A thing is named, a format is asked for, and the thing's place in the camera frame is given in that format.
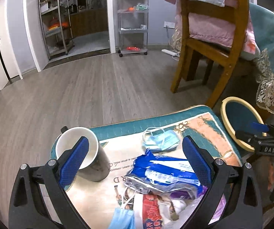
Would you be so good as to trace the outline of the white power strip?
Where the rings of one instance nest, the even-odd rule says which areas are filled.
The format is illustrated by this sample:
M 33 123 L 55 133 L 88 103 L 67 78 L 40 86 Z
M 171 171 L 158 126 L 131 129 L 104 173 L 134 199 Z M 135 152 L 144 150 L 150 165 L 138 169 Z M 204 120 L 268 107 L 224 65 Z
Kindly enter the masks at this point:
M 167 50 L 167 49 L 162 49 L 161 52 L 165 53 L 165 54 L 167 54 L 169 56 L 172 56 L 172 57 L 179 57 L 178 53 L 170 51 L 170 50 Z

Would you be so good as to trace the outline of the purple foil wrapper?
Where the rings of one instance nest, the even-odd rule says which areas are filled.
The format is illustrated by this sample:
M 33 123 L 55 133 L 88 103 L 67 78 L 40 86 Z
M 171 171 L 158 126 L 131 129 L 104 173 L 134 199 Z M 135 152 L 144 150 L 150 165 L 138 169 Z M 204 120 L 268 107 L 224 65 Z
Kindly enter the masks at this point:
M 212 224 L 221 219 L 226 208 L 225 195 L 223 192 L 218 194 L 205 186 L 202 188 L 203 190 L 196 198 L 187 198 L 183 194 L 179 198 L 171 198 L 174 211 L 180 221 L 185 222 L 191 217 L 195 217 L 209 219 L 208 224 Z

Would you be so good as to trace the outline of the light blue face mask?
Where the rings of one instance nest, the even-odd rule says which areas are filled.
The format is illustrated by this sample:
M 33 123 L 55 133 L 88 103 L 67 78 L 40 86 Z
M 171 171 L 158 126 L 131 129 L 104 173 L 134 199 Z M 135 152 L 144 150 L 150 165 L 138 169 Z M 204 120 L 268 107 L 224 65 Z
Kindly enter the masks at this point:
M 143 132 L 142 147 L 152 152 L 170 152 L 177 148 L 180 137 L 171 129 L 149 127 Z

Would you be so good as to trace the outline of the blue snack wrapper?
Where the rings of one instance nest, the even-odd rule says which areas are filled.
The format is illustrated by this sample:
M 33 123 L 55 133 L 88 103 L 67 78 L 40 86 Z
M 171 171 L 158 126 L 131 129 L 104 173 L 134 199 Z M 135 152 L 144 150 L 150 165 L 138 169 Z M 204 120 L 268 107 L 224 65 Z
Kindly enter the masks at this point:
M 193 168 L 186 159 L 154 155 L 150 150 L 138 156 L 125 175 L 125 186 L 143 194 L 186 192 L 195 199 L 203 192 Z

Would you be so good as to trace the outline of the red white paper packaging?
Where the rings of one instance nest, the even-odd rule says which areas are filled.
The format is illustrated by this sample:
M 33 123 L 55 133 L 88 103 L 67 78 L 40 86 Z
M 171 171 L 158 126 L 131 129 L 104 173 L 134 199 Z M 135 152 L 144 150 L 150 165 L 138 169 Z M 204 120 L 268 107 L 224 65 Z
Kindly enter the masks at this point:
M 164 228 L 179 220 L 187 201 L 169 196 L 136 194 L 133 201 L 135 228 Z

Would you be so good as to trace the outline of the teal lace tablecloth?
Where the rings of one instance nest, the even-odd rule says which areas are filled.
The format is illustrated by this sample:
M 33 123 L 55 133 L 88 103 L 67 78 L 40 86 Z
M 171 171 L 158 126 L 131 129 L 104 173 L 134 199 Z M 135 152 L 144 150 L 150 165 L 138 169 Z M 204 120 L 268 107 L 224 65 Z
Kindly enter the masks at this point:
M 249 5 L 255 42 L 260 55 L 254 59 L 259 84 L 256 104 L 274 114 L 274 13 L 262 6 Z

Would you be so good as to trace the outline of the grey metal shelf rack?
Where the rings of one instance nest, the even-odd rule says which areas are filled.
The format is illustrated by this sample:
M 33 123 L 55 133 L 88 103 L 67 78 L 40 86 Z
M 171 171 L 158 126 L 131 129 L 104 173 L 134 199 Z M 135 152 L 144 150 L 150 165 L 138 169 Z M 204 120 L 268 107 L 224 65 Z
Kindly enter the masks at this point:
M 38 0 L 48 59 L 67 55 L 74 47 L 69 0 Z

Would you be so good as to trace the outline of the blue yellow-rimmed trash bin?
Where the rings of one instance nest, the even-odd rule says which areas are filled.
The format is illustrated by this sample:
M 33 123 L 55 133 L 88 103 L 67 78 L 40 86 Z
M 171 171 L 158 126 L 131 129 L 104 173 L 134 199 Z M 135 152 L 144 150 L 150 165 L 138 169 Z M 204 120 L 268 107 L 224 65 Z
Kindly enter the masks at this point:
M 227 97 L 222 101 L 220 115 L 224 127 L 233 141 L 242 149 L 254 152 L 255 149 L 249 144 L 238 140 L 235 136 L 237 130 L 266 136 L 265 132 L 260 132 L 252 123 L 264 124 L 256 109 L 247 101 L 238 97 Z

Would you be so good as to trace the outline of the pink cushion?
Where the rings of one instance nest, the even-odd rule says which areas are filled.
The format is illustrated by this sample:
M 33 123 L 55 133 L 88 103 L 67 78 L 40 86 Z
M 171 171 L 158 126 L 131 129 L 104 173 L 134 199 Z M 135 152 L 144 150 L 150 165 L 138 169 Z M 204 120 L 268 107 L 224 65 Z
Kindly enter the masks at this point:
M 225 5 L 235 7 L 236 0 L 225 0 Z M 235 25 L 208 15 L 199 15 L 190 13 L 189 19 L 189 36 L 191 38 L 204 42 L 217 44 L 226 49 L 230 49 L 233 44 Z M 182 17 L 181 17 L 181 2 L 176 0 L 176 16 L 175 16 L 175 33 L 173 34 L 170 43 L 173 48 L 179 50 L 181 47 L 182 38 Z M 248 19 L 246 36 L 243 45 L 243 50 L 240 56 L 246 60 L 251 60 L 260 54 L 260 50 L 255 42 L 255 35 L 251 18 Z

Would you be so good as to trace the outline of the wooden chair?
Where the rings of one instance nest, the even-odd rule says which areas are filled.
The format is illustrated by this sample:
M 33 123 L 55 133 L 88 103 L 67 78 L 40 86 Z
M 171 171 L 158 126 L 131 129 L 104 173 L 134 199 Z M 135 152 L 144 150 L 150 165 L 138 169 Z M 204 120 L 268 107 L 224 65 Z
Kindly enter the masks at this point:
M 214 63 L 223 72 L 206 101 L 213 108 L 223 93 L 248 36 L 249 0 L 179 0 L 181 6 L 181 51 L 172 81 L 171 92 L 178 90 L 181 80 L 191 81 L 202 57 L 207 58 L 203 84 Z

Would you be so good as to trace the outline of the grey rolling cart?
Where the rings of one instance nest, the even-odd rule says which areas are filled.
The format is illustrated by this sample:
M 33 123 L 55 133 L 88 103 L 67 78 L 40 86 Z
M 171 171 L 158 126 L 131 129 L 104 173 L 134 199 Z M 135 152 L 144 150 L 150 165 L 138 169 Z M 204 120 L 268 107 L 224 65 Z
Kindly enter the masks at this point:
M 119 57 L 148 54 L 149 0 L 117 0 Z

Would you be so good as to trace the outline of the teal orange patterned mat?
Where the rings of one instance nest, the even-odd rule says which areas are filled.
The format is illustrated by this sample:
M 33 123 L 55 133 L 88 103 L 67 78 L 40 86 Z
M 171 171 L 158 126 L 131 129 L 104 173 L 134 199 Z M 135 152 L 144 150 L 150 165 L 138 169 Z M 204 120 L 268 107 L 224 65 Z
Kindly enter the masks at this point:
M 85 137 L 88 153 L 65 191 L 91 228 L 108 228 L 122 214 L 135 228 L 180 228 L 203 198 L 182 148 L 185 136 L 228 165 L 240 166 L 235 144 L 207 106 L 96 127 L 62 128 L 51 158 Z

